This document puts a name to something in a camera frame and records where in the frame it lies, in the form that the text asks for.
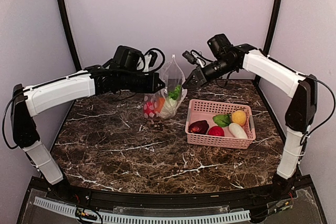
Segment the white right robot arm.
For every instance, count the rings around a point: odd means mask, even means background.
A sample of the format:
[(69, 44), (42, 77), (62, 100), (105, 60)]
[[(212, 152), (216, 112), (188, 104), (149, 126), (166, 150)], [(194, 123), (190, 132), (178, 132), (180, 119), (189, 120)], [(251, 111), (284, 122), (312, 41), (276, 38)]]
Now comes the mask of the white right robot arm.
[(233, 46), (209, 45), (216, 60), (205, 67), (196, 67), (182, 87), (198, 88), (231, 71), (244, 69), (265, 79), (283, 91), (291, 102), (285, 113), (286, 141), (277, 175), (291, 178), (302, 156), (304, 140), (311, 132), (317, 111), (317, 84), (314, 76), (305, 76), (249, 44)]

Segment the orange toy fruit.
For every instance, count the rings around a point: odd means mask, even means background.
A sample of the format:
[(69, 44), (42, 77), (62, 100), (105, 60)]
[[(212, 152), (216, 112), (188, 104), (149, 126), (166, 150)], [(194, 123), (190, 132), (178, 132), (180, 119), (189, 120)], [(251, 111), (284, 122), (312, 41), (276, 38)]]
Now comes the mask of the orange toy fruit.
[(165, 99), (163, 97), (160, 97), (157, 101), (157, 108), (156, 110), (160, 112), (162, 110), (162, 107), (164, 106)]

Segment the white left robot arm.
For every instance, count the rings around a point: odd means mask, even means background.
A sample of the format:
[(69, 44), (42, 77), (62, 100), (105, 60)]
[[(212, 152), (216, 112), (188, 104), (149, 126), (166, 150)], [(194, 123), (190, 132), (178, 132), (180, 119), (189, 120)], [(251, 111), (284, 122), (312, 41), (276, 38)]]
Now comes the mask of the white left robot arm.
[(165, 87), (157, 72), (139, 72), (122, 69), (106, 69), (95, 65), (69, 76), (13, 89), (10, 102), (13, 140), (34, 162), (44, 178), (54, 185), (54, 193), (63, 201), (74, 197), (74, 189), (46, 149), (37, 132), (33, 118), (58, 105), (86, 97), (129, 90), (133, 93), (156, 93)]

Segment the white toy cabbage with leaves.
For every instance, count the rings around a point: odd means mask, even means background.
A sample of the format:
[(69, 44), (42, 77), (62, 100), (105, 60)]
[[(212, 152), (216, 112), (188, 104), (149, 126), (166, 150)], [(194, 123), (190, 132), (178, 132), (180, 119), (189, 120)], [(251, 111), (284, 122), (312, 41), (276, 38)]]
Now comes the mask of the white toy cabbage with leaves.
[(169, 91), (167, 97), (164, 99), (163, 106), (159, 112), (161, 119), (169, 119), (176, 114), (178, 101), (182, 92), (182, 86), (177, 85), (173, 91)]

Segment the red toy apple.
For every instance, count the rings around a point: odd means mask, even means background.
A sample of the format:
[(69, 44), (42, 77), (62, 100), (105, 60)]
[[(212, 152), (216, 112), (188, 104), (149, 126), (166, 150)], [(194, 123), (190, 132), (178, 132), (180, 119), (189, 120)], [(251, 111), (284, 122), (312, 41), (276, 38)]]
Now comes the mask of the red toy apple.
[(156, 102), (146, 102), (143, 106), (143, 115), (146, 119), (153, 119), (157, 117), (157, 103)]

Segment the red toy pomegranate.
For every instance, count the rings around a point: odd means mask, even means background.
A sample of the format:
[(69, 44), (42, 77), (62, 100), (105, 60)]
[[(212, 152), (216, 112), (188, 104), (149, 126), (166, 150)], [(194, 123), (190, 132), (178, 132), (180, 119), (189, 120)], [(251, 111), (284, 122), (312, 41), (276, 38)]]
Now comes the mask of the red toy pomegranate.
[(225, 136), (225, 132), (224, 132), (224, 129), (222, 127), (220, 127), (220, 126), (213, 126), (213, 127), (211, 127), (208, 130), (207, 135), (224, 137)]

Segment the white toy radish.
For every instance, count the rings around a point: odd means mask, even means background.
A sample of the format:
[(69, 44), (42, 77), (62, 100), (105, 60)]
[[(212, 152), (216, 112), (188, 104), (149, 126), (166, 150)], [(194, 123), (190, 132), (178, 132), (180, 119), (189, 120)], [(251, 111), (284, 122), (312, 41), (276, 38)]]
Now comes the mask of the white toy radish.
[(246, 132), (239, 124), (231, 123), (228, 129), (235, 138), (248, 139)]

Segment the clear zip top bag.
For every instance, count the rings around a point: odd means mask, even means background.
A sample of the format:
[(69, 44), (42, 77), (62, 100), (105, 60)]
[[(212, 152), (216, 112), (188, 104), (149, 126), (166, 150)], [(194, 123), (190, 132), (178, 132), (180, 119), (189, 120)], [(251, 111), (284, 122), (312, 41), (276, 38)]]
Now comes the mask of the clear zip top bag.
[[(144, 100), (143, 100), (143, 106), (148, 101), (156, 102), (158, 104), (158, 99), (160, 97), (166, 98), (169, 91), (173, 91), (177, 85), (182, 86), (182, 84), (184, 83), (185, 75), (182, 69), (177, 64), (175, 55), (172, 55), (171, 57), (169, 57), (168, 61), (159, 70), (159, 77), (164, 82), (165, 87), (156, 93), (145, 94)], [(187, 90), (182, 88), (182, 92), (181, 92), (180, 99), (178, 101), (177, 108), (179, 108), (179, 106), (182, 104), (186, 95), (187, 95)], [(148, 119), (148, 120), (165, 120), (165, 119), (161, 119), (159, 117), (159, 112), (157, 111), (157, 117), (153, 119)]]

